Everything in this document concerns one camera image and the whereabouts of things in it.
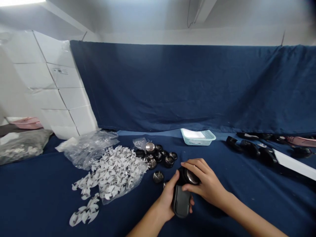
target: wire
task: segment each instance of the wire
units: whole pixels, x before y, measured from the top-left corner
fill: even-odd
[[[190,26],[193,24],[193,22],[191,22],[190,25],[189,25],[190,4],[191,4],[191,0],[189,1],[189,9],[188,9],[188,17],[187,17],[187,27],[188,27],[188,28],[190,28]]]

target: pink basket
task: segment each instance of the pink basket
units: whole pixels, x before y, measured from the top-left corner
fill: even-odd
[[[21,129],[38,129],[43,127],[38,118],[28,117],[17,121],[10,122]]]
[[[288,142],[294,145],[316,147],[316,140],[302,137],[286,137]]]

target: sticker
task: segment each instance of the sticker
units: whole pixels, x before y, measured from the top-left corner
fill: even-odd
[[[54,70],[54,72],[57,72],[59,74],[68,75],[67,69],[61,69],[58,67],[54,67],[53,70]]]

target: hand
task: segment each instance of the hand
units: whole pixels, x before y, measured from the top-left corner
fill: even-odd
[[[181,165],[192,171],[201,180],[199,185],[183,185],[183,191],[187,190],[196,193],[220,209],[225,208],[229,204],[232,194],[223,187],[204,159],[188,160],[187,162],[182,162]]]
[[[179,179],[179,171],[175,172],[175,175],[171,178],[171,180],[166,184],[162,194],[157,199],[157,201],[153,204],[153,207],[156,207],[158,212],[164,221],[170,220],[174,216],[174,212],[171,208],[172,198],[173,198],[173,189],[175,184]],[[193,197],[190,199],[190,213],[192,213],[192,206],[194,205]]]

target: blue tablecloth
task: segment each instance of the blue tablecloth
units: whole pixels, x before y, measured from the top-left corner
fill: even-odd
[[[159,197],[163,187],[152,181],[161,170],[170,179],[180,162],[204,158],[224,187],[243,203],[289,236],[316,235],[316,185],[299,174],[280,174],[243,154],[227,148],[229,134],[215,134],[210,146],[187,146],[180,131],[142,135],[120,133],[118,145],[131,147],[132,140],[147,137],[164,149],[178,154],[174,167],[158,164],[147,171],[141,184],[127,195],[102,206],[91,224],[69,226],[73,212],[88,203],[71,184],[88,172],[75,168],[62,153],[48,153],[18,163],[0,166],[0,233],[2,236],[125,236]],[[286,152],[288,146],[280,146]],[[313,155],[304,163],[316,167]],[[160,236],[248,236],[248,233],[221,210],[194,195],[193,214],[172,218]]]

